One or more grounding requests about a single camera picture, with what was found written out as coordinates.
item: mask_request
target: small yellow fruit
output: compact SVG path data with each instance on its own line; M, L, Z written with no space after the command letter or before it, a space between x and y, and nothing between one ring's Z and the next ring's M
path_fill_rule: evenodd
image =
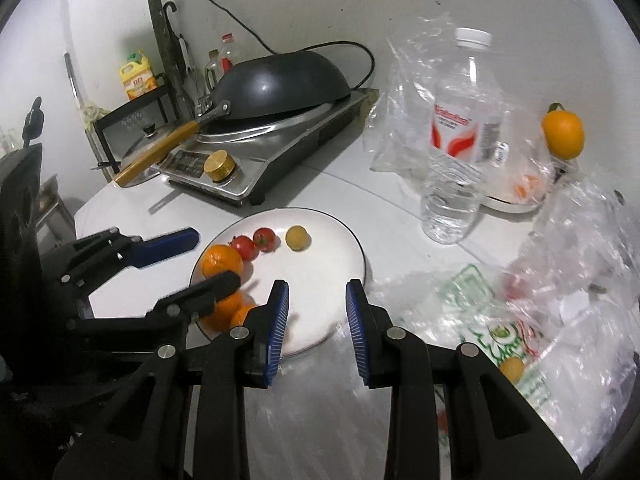
M582 121L566 110L552 110L542 119L549 152L563 160L577 157L584 148Z
M302 225L294 225L289 228L284 240L292 251L304 251L311 242L311 237Z
M517 383L524 373L524 363L519 357L509 357L502 361L499 368L511 384Z

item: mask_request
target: white wall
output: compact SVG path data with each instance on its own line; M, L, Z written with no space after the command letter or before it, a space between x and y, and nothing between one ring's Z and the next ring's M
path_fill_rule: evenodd
M77 210L106 183L76 111L63 56L64 0L22 0L0 34L0 126L22 131L38 95L45 114L42 180L58 174L60 195Z
M220 37L233 32L251 56L264 51L245 31L205 0L174 0L174 27L190 43L199 66ZM583 165L599 162L623 177L622 191L640 203L636 124L640 97L640 46L611 0L219 0L279 51L329 40L356 40L369 45L381 67L388 63L385 36L405 15L436 16L448 10L461 25L484 28L500 52L498 76L504 88L532 102L541 112L562 101L578 113L587 129ZM67 29L59 30L54 7L68 5ZM25 30L31 20L35 30ZM47 48L28 40L37 34ZM89 174L92 154L84 141L62 63L65 42L74 60L85 97L115 108L126 97L117 77L122 59L144 47L161 69L146 0L24 0L0 34L0 125L21 127L36 89L47 114L43 134L46 171L61 173L62 193L86 200L101 185ZM366 58L353 50L324 52L350 80L366 72ZM18 70L14 61L38 59L39 68ZM26 72L27 78L17 79ZM384 70L374 84L384 88ZM55 146L50 147L47 141ZM54 154L73 152L72 163Z

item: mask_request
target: orange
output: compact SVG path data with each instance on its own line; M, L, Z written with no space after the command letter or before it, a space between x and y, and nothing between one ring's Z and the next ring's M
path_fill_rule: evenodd
M563 160L577 157L584 148L582 121L566 110L552 110L542 120L549 152Z
M216 309L213 314L203 317L202 322L212 330L224 332L229 329L229 321L242 308L243 303L244 295L238 290L228 298L216 302Z
M233 328L235 326L244 324L246 315L249 313L249 311L252 308L255 308L254 304L245 304L240 308L240 310L237 310L236 313L233 314L233 317L231 318L231 323L229 324L229 328Z
M232 270L242 276L244 264L240 253L228 245L214 245L207 249L200 259L200 270L205 278Z

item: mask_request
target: wok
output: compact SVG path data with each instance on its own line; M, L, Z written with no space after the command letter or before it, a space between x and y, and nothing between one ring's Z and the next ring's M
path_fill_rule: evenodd
M239 63L214 89L213 110L179 126L156 142L152 149L120 171L114 181L121 187L126 186L211 121L259 118L302 110L337 101L350 92L338 67L315 52L301 50Z

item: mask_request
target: white countertop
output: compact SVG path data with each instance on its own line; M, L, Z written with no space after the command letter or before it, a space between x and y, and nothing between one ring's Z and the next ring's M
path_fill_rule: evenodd
M158 298L189 284L202 249L239 218L275 207L306 207L331 214L348 225L367 258L367 279L397 278L412 270L455 269L482 261L511 261L530 229L530 217L512 221L483 213L459 246L441 246L420 228L418 196L392 173L369 170L355 121L267 193L260 206L235 208L178 190L158 176L129 189L108 184L76 214L84 237L117 226L126 235L150 238L187 226L200 244L187 254L143 270L125 269L91 296L95 317L143 316Z

